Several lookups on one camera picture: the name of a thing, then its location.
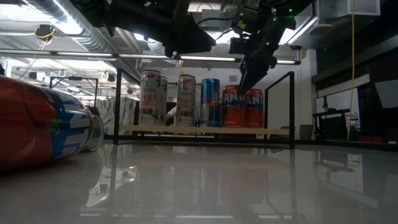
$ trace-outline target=silver can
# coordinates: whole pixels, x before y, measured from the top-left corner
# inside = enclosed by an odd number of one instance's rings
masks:
[[[162,73],[157,70],[144,70],[141,75],[139,125],[160,125],[160,111],[162,109]]]
[[[180,75],[177,85],[177,126],[195,125],[195,100],[197,82],[191,75]]]
[[[160,94],[162,95],[160,104],[162,105],[160,109],[159,125],[166,125],[166,114],[167,114],[167,78],[162,76],[160,80]]]

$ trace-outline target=red and blue can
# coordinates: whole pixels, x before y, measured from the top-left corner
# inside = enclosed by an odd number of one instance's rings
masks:
[[[220,81],[206,78],[201,81],[200,126],[220,126]]]
[[[264,127],[264,96],[261,90],[251,89],[245,94],[245,125],[248,128]]]
[[[76,98],[0,76],[0,170],[39,165],[78,153],[93,117]]]
[[[238,94],[238,85],[228,85],[223,91],[223,126],[241,128],[245,125],[246,99]]]

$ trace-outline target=wooden shelf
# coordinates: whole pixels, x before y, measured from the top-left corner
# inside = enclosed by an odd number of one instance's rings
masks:
[[[264,128],[199,128],[199,127],[176,127],[176,126],[121,125],[120,130],[122,130],[122,131],[162,131],[162,132],[170,132],[170,133],[289,135],[288,129],[264,129]]]

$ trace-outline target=glossy floor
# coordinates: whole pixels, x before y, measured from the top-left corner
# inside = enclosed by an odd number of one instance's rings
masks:
[[[0,180],[1,223],[397,223],[398,153],[105,144]]]

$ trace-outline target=can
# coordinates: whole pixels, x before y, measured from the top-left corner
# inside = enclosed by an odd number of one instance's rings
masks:
[[[166,114],[167,114],[167,77],[162,76],[160,79],[160,92],[161,92],[161,101],[160,104],[162,105],[160,109],[160,116],[159,116],[159,125],[165,126],[166,125]]]
[[[238,85],[227,85],[223,90],[223,126],[244,127],[246,100],[238,94]]]
[[[195,125],[195,100],[197,82],[191,75],[180,75],[177,83],[177,126]]]
[[[39,165],[77,154],[93,117],[75,97],[0,76],[0,169]]]
[[[220,81],[206,78],[201,81],[200,126],[220,126]]]
[[[261,90],[250,89],[245,96],[245,126],[248,128],[264,128],[264,96]]]
[[[141,75],[139,125],[158,126],[162,109],[162,74],[157,70],[144,70]]]
[[[93,116],[93,125],[94,125],[94,130],[93,130],[93,135],[88,141],[87,145],[83,150],[85,151],[92,151],[95,152],[98,150],[98,148],[102,145],[102,142],[104,140],[104,135],[105,135],[105,127],[104,123],[102,122],[102,119],[98,115]]]

